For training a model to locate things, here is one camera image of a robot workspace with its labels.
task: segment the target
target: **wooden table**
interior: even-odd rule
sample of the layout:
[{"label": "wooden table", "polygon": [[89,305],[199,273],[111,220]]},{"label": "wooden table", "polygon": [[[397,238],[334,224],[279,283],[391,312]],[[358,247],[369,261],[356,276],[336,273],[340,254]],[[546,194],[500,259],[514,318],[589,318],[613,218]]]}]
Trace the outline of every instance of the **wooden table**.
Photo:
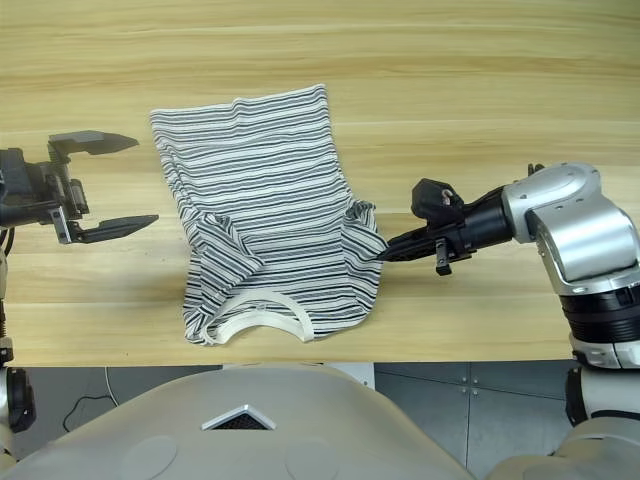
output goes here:
[{"label": "wooden table", "polygon": [[140,146],[76,154],[84,222],[158,213],[127,239],[58,245],[19,228],[6,309],[19,365],[454,361],[570,355],[535,247],[478,253],[439,278],[433,259],[384,268],[360,327],[302,344],[253,329],[222,347],[183,340],[188,246],[148,112],[324,82],[356,194],[390,237],[423,176],[468,201],[528,162],[597,165],[640,221],[636,0],[0,0],[0,146],[46,159],[49,134],[96,129]]}]

